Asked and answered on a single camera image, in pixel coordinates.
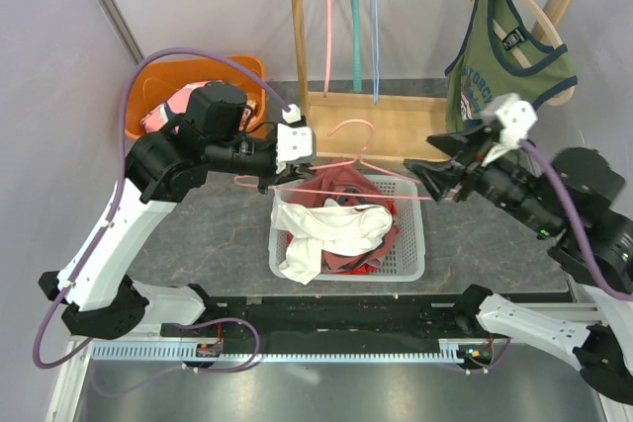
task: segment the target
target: pink cloth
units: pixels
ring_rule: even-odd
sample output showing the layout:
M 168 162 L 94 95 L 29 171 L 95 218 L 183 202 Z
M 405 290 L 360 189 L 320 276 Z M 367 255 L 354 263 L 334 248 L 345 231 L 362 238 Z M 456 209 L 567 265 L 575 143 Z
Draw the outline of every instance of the pink cloth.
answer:
M 145 128 L 147 132 L 156 132 L 160 130 L 167 121 L 174 115 L 183 114 L 187 111 L 187 105 L 189 104 L 189 97 L 194 89 L 202 88 L 206 86 L 210 81 L 199 81 L 197 83 L 186 84 L 182 89 L 176 91 L 167 101 L 159 106 L 156 106 L 147 116 L 140 120 L 140 124 Z M 255 102 L 248 101 L 248 106 L 255 111 Z M 250 111 L 244 110 L 244 114 L 241 118 L 240 127 L 244 127 L 246 119 L 250 116 Z
M 388 197 L 366 200 L 364 198 L 354 197 L 354 193 L 366 193 L 369 195 L 381 195 L 380 191 L 370 182 L 362 173 L 360 173 L 352 165 L 337 168 L 325 168 L 318 170 L 316 176 L 311 180 L 304 181 L 299 189 L 302 190 L 321 190 L 346 193 L 349 196 L 338 197 L 328 195 L 313 195 L 308 193 L 293 193 L 289 203 L 295 205 L 303 205 L 306 208 L 321 208 L 327 198 L 332 198 L 340 205 L 346 207 L 354 207 L 358 205 L 380 205 L 389 209 Z M 322 263 L 330 270 L 352 270 L 365 262 L 372 261 L 380 263 L 394 247 L 394 240 L 398 229 L 395 226 L 385 234 L 383 245 L 367 254 L 356 257 L 339 256 L 331 252 L 323 251 Z

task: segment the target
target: tank top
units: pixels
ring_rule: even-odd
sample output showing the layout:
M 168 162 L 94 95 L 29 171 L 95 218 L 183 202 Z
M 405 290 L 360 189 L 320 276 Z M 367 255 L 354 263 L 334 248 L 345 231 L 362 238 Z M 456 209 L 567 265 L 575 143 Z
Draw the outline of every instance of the tank top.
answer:
M 508 35 L 499 39 L 493 19 Z M 523 68 L 512 55 L 520 47 L 532 64 Z M 496 96 L 517 93 L 538 109 L 576 86 L 578 78 L 565 44 L 553 48 L 523 25 L 512 0 L 475 0 L 459 54 L 444 73 L 448 79 L 446 131 L 478 126 L 481 112 Z

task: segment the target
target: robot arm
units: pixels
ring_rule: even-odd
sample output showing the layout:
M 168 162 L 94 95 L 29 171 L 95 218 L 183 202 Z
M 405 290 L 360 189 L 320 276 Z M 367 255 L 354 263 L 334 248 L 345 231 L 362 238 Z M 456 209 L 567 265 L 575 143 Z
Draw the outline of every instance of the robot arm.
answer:
M 506 156 L 518 148 L 535 121 L 532 106 L 517 95 L 496 98 L 477 129 L 428 138 L 450 160 L 406 160 L 405 166 L 437 202 L 460 186 L 455 201 L 479 193 L 534 230 L 538 238 L 556 238 L 548 254 L 593 297 L 609 326 L 556 320 L 479 286 L 468 288 L 456 303 L 457 321 L 466 334 L 484 329 L 550 353 L 580 371 L 598 392 L 633 405 L 633 295 L 616 299 L 598 286 L 550 181 Z M 610 293 L 630 295 L 633 222 L 609 209 L 624 179 L 597 151 L 585 148 L 565 149 L 551 165 L 582 218 L 593 259 Z
M 138 325 L 189 324 L 202 314 L 205 295 L 198 287 L 148 286 L 133 282 L 126 272 L 149 234 L 191 189 L 205 184 L 208 172 L 257 176 L 263 193 L 270 185 L 300 178 L 298 164 L 314 159 L 314 134 L 296 106 L 285 115 L 290 124 L 276 125 L 265 138 L 239 130 L 245 107 L 241 90 L 210 83 L 192 92 L 184 116 L 135 142 L 112 221 L 106 215 L 114 193 L 77 255 L 63 270 L 40 278 L 51 300 L 70 287 L 62 320 L 72 334 L 116 339 Z M 79 258 L 104 226 L 107 232 L 71 284 Z

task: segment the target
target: orange tub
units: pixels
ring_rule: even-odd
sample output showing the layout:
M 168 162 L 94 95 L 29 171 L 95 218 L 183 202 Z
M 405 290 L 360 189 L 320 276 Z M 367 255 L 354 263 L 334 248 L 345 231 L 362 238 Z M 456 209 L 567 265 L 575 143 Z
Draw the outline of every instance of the orange tub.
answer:
M 264 79 L 264 65 L 254 56 L 241 54 L 228 58 Z M 209 80 L 222 80 L 237 86 L 245 91 L 249 100 L 256 103 L 255 117 L 250 122 L 249 128 L 254 128 L 266 120 L 264 90 L 230 66 L 206 58 L 160 61 L 151 63 L 140 74 L 132 88 L 126 113 L 126 135 L 131 138 L 139 138 L 144 135 L 145 129 L 140 124 L 140 120 L 147 113 L 165 102 L 186 84 Z M 263 137 L 265 134 L 266 127 L 262 127 L 252 135 Z

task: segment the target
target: gray wall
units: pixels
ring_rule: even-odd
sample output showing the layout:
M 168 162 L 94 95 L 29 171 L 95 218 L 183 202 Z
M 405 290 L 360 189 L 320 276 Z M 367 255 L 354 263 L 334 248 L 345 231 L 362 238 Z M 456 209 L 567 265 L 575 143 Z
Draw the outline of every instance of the gray wall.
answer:
M 578 69 L 579 86 L 569 104 L 539 111 L 532 137 L 550 154 L 570 145 L 596 148 L 631 183 L 631 0 L 574 0 L 559 31 Z M 620 196 L 616 209 L 633 217 L 633 183 Z
M 115 109 L 132 61 L 96 0 L 0 0 L 0 420 L 44 420 L 57 371 L 31 362 L 40 273 L 74 255 L 115 177 Z M 59 318 L 45 340 L 65 349 Z
M 369 1 L 361 1 L 363 73 L 371 78 Z M 380 0 L 381 77 L 443 76 L 470 18 L 466 0 Z M 117 0 L 145 54 L 185 44 L 261 57 L 268 79 L 296 80 L 290 0 Z M 332 79 L 352 75 L 349 0 L 332 0 Z M 323 79 L 325 0 L 304 0 L 308 73 Z

